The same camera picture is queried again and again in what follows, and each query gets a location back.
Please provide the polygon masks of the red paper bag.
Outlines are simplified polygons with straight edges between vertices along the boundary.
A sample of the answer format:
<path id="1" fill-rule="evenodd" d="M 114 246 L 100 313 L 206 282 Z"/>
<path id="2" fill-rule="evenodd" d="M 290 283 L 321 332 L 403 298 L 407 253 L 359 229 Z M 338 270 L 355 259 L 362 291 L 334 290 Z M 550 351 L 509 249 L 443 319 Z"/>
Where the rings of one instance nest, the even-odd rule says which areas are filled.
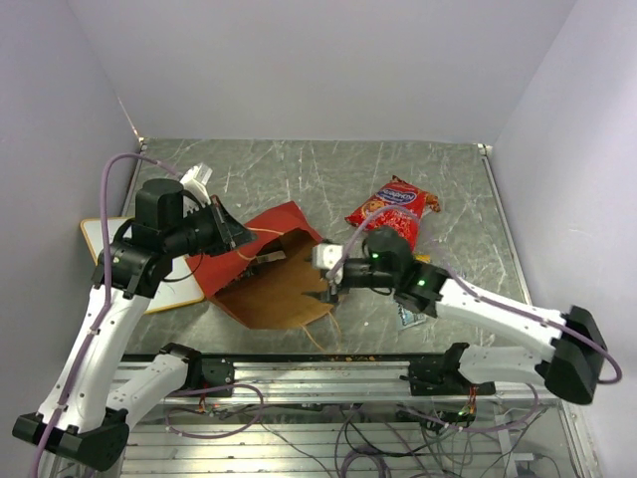
<path id="1" fill-rule="evenodd" d="M 333 306 L 304 296 L 323 282 L 308 261 L 322 237 L 299 205 L 289 201 L 270 208 L 246 224 L 258 236 L 251 244 L 217 257 L 188 257 L 186 263 L 205 298 L 236 323 L 250 330 L 301 329 L 320 351 L 325 348 L 310 333 L 309 324 L 328 318 L 334 344 L 342 332 Z M 287 258 L 256 265 L 256 256 L 283 250 Z"/>

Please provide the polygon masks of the white blue snack wrapper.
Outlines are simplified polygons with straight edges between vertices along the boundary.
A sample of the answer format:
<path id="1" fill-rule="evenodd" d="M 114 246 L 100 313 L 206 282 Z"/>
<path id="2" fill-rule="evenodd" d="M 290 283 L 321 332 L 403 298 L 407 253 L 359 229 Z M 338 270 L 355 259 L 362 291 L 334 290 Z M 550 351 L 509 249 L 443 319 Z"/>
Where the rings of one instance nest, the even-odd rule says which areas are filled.
<path id="1" fill-rule="evenodd" d="M 400 303 L 396 303 L 396 305 L 398 313 L 397 328 L 399 331 L 424 325 L 427 322 L 426 315 L 413 313 Z"/>

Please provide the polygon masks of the red candy bag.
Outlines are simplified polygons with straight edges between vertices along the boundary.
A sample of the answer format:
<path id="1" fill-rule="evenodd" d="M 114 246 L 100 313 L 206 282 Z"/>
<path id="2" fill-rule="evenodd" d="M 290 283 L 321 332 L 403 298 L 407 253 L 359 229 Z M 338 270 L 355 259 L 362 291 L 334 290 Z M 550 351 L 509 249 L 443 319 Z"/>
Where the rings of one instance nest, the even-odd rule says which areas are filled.
<path id="1" fill-rule="evenodd" d="M 380 209 L 383 212 L 369 221 L 365 229 L 371 231 L 381 226 L 391 227 L 414 250 L 421 219 L 430 212 L 440 212 L 441 206 L 437 195 L 393 175 L 386 184 L 345 216 L 344 220 L 349 225 L 358 227 Z"/>

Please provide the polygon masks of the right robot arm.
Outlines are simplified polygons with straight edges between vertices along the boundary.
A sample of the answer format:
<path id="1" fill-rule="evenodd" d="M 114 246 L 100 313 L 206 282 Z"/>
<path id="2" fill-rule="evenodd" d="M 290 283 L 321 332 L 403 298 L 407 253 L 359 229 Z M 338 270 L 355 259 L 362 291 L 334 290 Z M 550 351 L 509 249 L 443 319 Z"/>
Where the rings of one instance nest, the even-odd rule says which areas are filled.
<path id="1" fill-rule="evenodd" d="M 313 298 L 335 304 L 351 289 L 382 289 L 415 315 L 460 321 L 511 341 L 499 348 L 451 346 L 438 371 L 446 391 L 457 394 L 487 382 L 524 383 L 541 385 L 574 404 L 592 402 L 607 346 L 588 310 L 537 308 L 471 285 L 416 259 L 407 241 L 386 226 L 371 231 L 362 247 L 360 258 L 331 242 L 313 248 L 310 262 L 327 282 Z"/>

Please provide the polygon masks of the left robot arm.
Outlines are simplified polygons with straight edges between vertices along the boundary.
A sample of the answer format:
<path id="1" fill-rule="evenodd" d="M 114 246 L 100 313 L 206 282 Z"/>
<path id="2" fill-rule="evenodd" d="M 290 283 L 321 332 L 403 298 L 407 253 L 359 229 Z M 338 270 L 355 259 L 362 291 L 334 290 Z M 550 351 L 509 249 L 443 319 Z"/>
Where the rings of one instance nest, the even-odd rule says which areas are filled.
<path id="1" fill-rule="evenodd" d="M 111 469 L 130 430 L 158 401 L 202 385 L 200 352 L 169 344 L 126 385 L 111 387 L 130 335 L 174 259 L 220 256 L 256 238 L 218 197 L 196 195 L 174 179 L 146 181 L 133 217 L 103 234 L 89 306 L 63 371 L 39 409 L 16 419 L 13 436 L 90 470 Z"/>

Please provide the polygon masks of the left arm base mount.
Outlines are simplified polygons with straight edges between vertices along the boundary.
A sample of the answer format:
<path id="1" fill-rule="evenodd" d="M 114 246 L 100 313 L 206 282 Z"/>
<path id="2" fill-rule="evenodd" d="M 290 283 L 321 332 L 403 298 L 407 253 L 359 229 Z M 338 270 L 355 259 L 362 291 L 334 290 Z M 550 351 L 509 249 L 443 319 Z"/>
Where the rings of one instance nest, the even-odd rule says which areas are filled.
<path id="1" fill-rule="evenodd" d="M 230 397 L 235 381 L 235 368 L 227 358 L 203 354 L 187 346 L 169 343 L 159 353 L 177 357 L 187 365 L 184 384 L 172 396 L 185 396 L 197 391 L 205 397 Z"/>

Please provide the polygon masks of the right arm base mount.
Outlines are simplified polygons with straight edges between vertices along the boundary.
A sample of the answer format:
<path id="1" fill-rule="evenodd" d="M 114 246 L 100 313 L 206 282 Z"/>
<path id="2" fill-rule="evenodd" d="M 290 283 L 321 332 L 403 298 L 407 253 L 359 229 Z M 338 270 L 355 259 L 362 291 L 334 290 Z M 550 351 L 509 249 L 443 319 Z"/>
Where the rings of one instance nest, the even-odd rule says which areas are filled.
<path id="1" fill-rule="evenodd" d="M 399 376 L 409 384 L 412 396 L 494 395 L 495 384 L 472 383 L 460 373 L 460 359 L 470 347 L 467 343 L 454 343 L 443 354 L 418 356 L 409 363 L 407 372 Z"/>

